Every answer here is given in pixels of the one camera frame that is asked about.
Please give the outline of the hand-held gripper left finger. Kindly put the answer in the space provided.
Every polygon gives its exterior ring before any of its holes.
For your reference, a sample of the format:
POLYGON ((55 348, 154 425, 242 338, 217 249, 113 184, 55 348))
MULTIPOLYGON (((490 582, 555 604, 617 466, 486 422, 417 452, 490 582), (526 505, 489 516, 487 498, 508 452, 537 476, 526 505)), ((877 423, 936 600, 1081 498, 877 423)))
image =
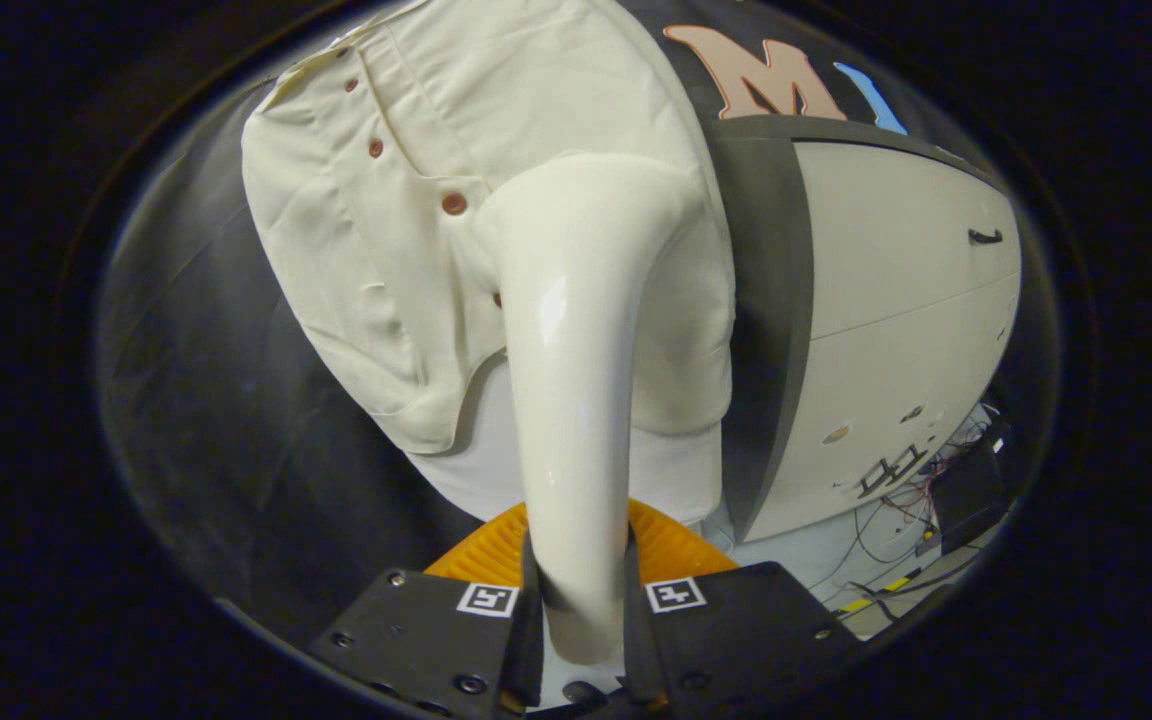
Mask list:
POLYGON ((382 571, 311 652, 429 714, 520 719, 541 702, 543 616, 526 507, 517 503, 429 569, 382 571))

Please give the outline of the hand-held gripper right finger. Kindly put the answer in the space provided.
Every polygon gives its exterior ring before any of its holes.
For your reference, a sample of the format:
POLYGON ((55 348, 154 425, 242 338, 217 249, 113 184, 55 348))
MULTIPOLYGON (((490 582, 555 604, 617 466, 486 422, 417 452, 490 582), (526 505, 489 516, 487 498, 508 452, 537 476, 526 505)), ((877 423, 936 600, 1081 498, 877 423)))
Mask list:
POLYGON ((767 717, 844 674, 861 639, 774 561, 737 564, 628 503, 623 694, 645 717, 767 717))

